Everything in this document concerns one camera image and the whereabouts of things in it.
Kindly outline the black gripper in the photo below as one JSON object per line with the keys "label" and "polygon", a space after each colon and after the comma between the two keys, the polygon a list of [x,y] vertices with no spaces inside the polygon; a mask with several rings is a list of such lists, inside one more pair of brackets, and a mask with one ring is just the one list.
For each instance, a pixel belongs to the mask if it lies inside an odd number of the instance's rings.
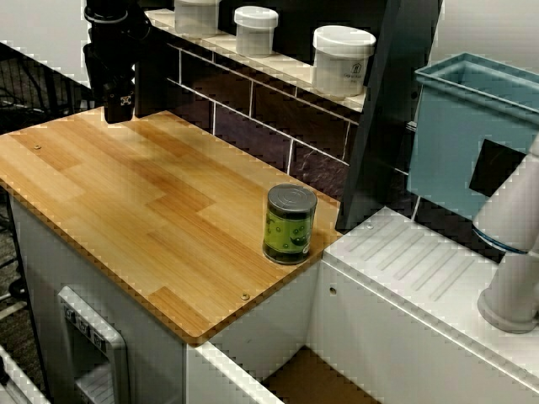
{"label": "black gripper", "polygon": [[95,97],[104,97],[104,117],[108,124],[131,120],[135,84],[133,66],[137,46],[114,41],[97,41],[83,47],[90,87]]}

